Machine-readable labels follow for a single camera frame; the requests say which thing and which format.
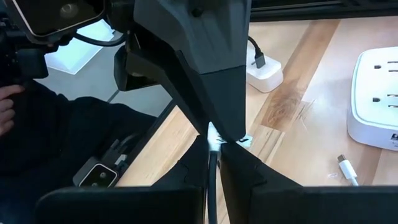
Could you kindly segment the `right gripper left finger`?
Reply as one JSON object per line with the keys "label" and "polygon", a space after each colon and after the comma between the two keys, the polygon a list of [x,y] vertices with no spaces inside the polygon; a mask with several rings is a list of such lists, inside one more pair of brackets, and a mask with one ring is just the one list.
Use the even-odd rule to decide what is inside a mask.
{"label": "right gripper left finger", "polygon": [[208,142],[197,136],[181,159],[148,187],[56,190],[35,208],[36,224],[203,224]]}

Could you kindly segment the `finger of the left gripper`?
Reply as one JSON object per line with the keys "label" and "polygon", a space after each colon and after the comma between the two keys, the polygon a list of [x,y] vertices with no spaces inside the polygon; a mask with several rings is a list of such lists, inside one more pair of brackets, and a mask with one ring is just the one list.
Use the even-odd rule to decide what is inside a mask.
{"label": "finger of the left gripper", "polygon": [[179,107],[200,133],[246,134],[246,47],[251,0],[136,0],[134,20],[174,52]]}
{"label": "finger of the left gripper", "polygon": [[153,85],[162,85],[167,91],[172,89],[164,63],[141,49],[128,51],[125,46],[120,47],[114,55],[113,74],[120,91]]}

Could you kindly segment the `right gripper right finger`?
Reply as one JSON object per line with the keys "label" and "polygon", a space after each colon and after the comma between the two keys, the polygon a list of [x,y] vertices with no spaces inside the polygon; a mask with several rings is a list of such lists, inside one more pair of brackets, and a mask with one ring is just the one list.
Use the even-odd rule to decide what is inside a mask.
{"label": "right gripper right finger", "polygon": [[230,224],[398,224],[398,186],[304,187],[236,143],[220,171]]}

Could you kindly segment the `white USB charging hub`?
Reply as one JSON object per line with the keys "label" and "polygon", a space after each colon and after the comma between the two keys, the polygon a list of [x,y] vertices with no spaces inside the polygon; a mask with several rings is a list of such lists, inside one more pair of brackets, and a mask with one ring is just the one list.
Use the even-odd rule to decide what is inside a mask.
{"label": "white USB charging hub", "polygon": [[398,47],[370,49],[359,55],[347,125],[353,140],[398,151]]}

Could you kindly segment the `flat white charger block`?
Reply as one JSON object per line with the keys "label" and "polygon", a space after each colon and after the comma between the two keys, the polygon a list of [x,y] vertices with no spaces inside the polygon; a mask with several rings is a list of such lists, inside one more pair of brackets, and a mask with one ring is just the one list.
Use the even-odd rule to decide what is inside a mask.
{"label": "flat white charger block", "polygon": [[282,64],[265,55],[266,64],[257,68],[254,47],[248,45],[246,57],[246,81],[262,93],[277,88],[283,81]]}

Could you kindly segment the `person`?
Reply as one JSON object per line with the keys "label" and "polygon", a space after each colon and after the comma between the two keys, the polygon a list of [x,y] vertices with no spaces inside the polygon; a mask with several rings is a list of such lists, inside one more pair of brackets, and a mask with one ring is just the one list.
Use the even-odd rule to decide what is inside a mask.
{"label": "person", "polygon": [[69,100],[36,81],[21,86],[9,97],[14,126],[0,137],[0,224],[34,224],[41,196],[72,186],[83,164],[113,142],[135,145],[155,121],[124,104]]}

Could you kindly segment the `person's hand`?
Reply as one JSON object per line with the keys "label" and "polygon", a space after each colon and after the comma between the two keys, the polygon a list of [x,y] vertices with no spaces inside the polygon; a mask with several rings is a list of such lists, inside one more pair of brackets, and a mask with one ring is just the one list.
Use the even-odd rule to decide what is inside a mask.
{"label": "person's hand", "polygon": [[11,95],[19,94],[24,91],[21,85],[9,85],[0,87],[0,137],[8,133],[14,126],[13,110],[14,102],[9,98]]}

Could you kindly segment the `black aluminium table frame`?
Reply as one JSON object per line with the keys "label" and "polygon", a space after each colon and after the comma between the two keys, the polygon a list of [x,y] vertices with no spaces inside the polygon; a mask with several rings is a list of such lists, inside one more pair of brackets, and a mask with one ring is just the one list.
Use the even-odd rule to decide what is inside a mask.
{"label": "black aluminium table frame", "polygon": [[[350,17],[374,17],[398,15],[398,0],[316,0],[314,3],[296,3],[294,0],[277,0],[276,3],[262,9],[253,9],[251,1],[250,22],[276,22],[314,19],[342,19]],[[167,76],[174,81],[182,74],[182,67],[172,49],[134,20],[134,37],[129,44],[129,51],[141,49],[161,60],[166,66]],[[179,107],[182,97],[178,95],[180,85],[167,91],[179,110],[183,112],[186,105]]]}

